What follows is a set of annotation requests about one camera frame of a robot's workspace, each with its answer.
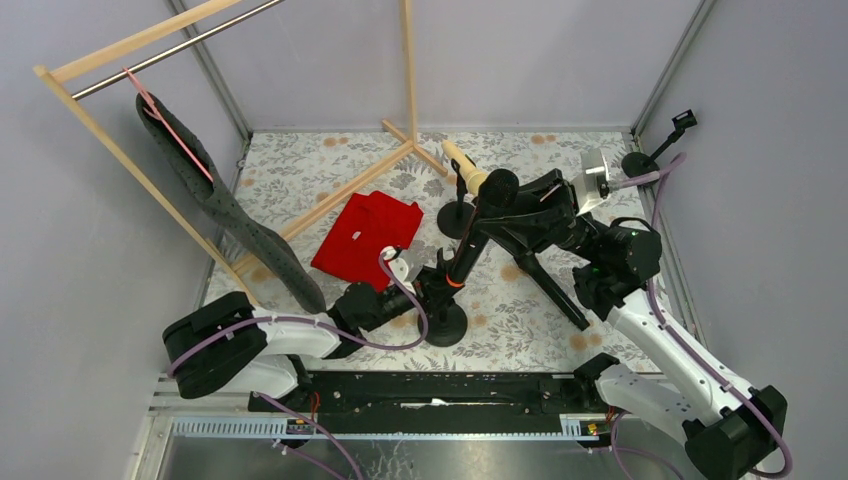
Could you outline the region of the black microphone orange tip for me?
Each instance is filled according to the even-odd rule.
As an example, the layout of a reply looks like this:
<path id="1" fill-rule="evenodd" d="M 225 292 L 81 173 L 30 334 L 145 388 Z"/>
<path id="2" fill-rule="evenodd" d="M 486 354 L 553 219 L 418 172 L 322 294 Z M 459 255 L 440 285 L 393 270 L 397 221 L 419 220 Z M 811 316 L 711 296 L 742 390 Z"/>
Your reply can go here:
<path id="1" fill-rule="evenodd" d="M 507 169 L 494 170 L 482 182 L 470 223 L 446 273 L 446 280 L 452 287 L 464 285 L 488 243 L 489 236 L 483 228 L 491 220 L 507 213 L 517 198 L 518 190 L 517 175 Z"/>

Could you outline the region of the beige microphone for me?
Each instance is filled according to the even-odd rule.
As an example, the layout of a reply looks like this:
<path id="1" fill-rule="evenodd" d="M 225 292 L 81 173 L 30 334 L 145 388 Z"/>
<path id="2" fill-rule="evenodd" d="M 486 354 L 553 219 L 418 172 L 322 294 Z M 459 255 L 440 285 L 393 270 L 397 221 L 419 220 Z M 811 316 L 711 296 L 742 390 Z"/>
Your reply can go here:
<path id="1" fill-rule="evenodd" d="M 463 179 L 468 192 L 477 196 L 489 173 L 480 169 L 455 143 L 444 140 L 441 147 L 446 158 L 456 164 L 457 175 Z"/>

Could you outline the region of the black mic stand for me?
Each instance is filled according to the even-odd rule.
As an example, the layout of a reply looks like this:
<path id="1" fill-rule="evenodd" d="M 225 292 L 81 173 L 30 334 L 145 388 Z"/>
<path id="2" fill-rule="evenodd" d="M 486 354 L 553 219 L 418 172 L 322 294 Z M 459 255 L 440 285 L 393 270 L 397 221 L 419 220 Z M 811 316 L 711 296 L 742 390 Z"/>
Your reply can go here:
<path id="1" fill-rule="evenodd" d="M 450 165 L 457 174 L 456 199 L 441 207 L 437 214 L 437 226 L 443 235 L 451 239 L 461 239 L 473 214 L 474 206 L 465 201 L 469 190 L 466 181 L 459 174 L 459 163 L 451 160 Z"/>
<path id="2" fill-rule="evenodd" d="M 465 311 L 454 296 L 461 290 L 448 282 L 450 262 L 440 248 L 434 266 L 424 266 L 413 281 L 417 298 L 428 319 L 425 341 L 435 347 L 450 347 L 459 343 L 468 329 Z"/>

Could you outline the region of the black mic stand corner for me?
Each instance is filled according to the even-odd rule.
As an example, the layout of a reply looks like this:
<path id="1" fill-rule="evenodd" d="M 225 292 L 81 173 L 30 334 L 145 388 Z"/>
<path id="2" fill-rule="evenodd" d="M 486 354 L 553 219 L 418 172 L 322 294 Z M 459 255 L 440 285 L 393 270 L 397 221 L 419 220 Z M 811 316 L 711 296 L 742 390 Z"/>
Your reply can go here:
<path id="1" fill-rule="evenodd" d="M 688 109 L 672 118 L 674 130 L 666 140 L 650 155 L 642 152 L 630 152 L 621 160 L 624 174 L 630 178 L 657 173 L 660 167 L 657 159 L 673 144 L 675 144 L 685 132 L 698 124 L 697 117 L 692 109 Z"/>

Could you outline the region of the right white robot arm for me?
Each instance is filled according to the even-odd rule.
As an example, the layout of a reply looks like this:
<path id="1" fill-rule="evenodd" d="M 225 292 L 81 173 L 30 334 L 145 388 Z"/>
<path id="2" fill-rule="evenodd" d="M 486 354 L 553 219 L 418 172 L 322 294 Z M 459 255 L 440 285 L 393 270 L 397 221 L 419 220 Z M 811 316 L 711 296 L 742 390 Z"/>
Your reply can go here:
<path id="1" fill-rule="evenodd" d="M 788 403 L 772 386 L 758 388 L 719 361 L 658 303 L 654 279 L 662 239 L 641 218 L 602 224 L 592 210 L 608 195 L 608 178 L 564 180 L 558 171 L 528 185 L 506 169 L 467 184 L 475 196 L 468 231 L 476 244 L 518 246 L 525 260 L 548 242 L 584 260 L 573 272 L 580 304 L 638 346 L 667 378 L 643 381 L 608 354 L 576 371 L 607 406 L 630 413 L 681 443 L 690 462 L 709 479 L 757 474 L 779 452 L 782 479 L 794 459 L 783 431 Z"/>

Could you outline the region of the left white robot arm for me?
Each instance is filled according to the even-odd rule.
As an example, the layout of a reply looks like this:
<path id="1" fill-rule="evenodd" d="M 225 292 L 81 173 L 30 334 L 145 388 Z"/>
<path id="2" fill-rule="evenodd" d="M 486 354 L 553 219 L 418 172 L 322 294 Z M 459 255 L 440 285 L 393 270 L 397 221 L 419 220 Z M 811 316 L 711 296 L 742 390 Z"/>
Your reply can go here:
<path id="1" fill-rule="evenodd" d="M 362 347 L 376 348 L 362 333 L 410 310 L 419 315 L 420 337 L 409 348 L 423 343 L 432 330 L 422 303 L 404 285 L 377 292 L 367 283 L 354 283 L 318 314 L 257 316 L 254 310 L 245 293 L 232 292 L 165 328 L 167 374 L 182 398 L 202 398 L 226 387 L 280 398 L 304 379 L 296 357 L 336 359 Z"/>

